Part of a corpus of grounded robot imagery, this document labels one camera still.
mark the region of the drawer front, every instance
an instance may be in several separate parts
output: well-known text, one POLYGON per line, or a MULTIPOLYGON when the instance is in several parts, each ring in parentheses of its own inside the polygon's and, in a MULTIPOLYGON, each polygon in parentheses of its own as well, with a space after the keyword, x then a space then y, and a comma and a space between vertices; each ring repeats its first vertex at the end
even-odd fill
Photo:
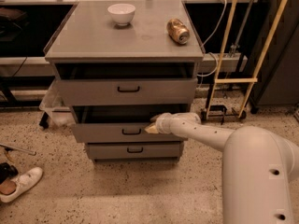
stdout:
POLYGON ((182 155, 183 144, 181 142, 130 145, 86 144, 85 149, 91 160, 179 158, 182 155))
POLYGON ((59 80, 65 105, 150 105, 191 103, 197 78, 175 80, 59 80))
POLYGON ((182 141, 173 134, 149 134, 148 123, 76 124, 72 127, 78 143, 182 141))

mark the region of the can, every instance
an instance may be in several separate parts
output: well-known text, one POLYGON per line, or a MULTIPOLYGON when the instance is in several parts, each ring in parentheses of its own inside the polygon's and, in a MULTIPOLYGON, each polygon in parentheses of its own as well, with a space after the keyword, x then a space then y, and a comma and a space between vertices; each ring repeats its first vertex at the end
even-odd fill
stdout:
POLYGON ((179 19, 171 19, 167 23, 167 32, 179 44, 186 44, 190 38, 189 29, 179 19))

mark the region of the drawer unit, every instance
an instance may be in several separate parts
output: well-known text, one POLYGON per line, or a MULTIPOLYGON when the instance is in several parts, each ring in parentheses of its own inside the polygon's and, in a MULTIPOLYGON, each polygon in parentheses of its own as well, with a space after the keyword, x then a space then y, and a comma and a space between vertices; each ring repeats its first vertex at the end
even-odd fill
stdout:
POLYGON ((92 144, 85 146, 88 157, 94 161, 137 160, 137 159, 173 159, 179 160, 182 142, 92 144))
POLYGON ((198 39, 181 1, 132 0, 135 18, 122 28, 107 14, 116 2, 79 2, 45 56, 72 132, 93 161, 178 160, 184 139, 144 129, 156 115, 190 111, 203 59, 198 39), (187 44, 168 35, 169 14, 186 21, 187 44))

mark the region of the shoe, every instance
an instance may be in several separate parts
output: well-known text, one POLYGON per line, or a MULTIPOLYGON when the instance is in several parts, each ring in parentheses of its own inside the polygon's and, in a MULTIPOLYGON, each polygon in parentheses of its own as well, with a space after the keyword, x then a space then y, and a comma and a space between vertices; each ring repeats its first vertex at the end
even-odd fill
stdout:
POLYGON ((9 203, 15 200, 26 190, 32 188, 36 183, 38 183, 42 175, 43 170, 36 167, 23 175, 18 175, 17 177, 12 178, 11 181, 15 182, 17 185, 16 190, 9 195, 0 194, 0 200, 3 203, 9 203))

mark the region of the white cable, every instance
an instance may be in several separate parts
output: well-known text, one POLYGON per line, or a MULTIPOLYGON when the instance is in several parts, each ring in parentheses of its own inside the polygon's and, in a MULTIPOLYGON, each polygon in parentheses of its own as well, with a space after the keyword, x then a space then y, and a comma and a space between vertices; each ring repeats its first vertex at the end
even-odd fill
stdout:
POLYGON ((220 25, 220 23, 221 23, 221 20, 222 20, 222 18, 223 18, 223 15, 224 15, 224 11, 225 11, 225 9, 226 9, 226 5, 227 5, 227 0, 224 0, 224 8, 223 8, 223 11, 222 11, 222 13, 221 13, 221 17, 220 17, 220 19, 218 20, 218 23, 217 23, 217 25, 216 25, 216 27, 215 27, 215 29, 214 29, 214 31, 213 31, 213 33, 206 39, 206 41, 202 44, 202 46, 201 47, 203 47, 204 45, 205 45, 205 43, 216 33, 216 31, 217 31, 217 29, 218 29, 218 27, 219 27, 219 25, 220 25))
POLYGON ((214 74, 215 73, 215 71, 216 71, 216 69, 217 69, 217 66, 218 66, 218 60, 217 60, 217 57, 212 53, 212 52, 209 52, 208 54, 210 54, 214 59, 215 59, 215 68, 214 68, 214 70, 212 70, 210 73, 208 73, 208 74, 205 74, 205 75, 199 75, 199 74, 197 74, 197 76, 198 77, 208 77, 208 76, 211 76, 212 74, 214 74))

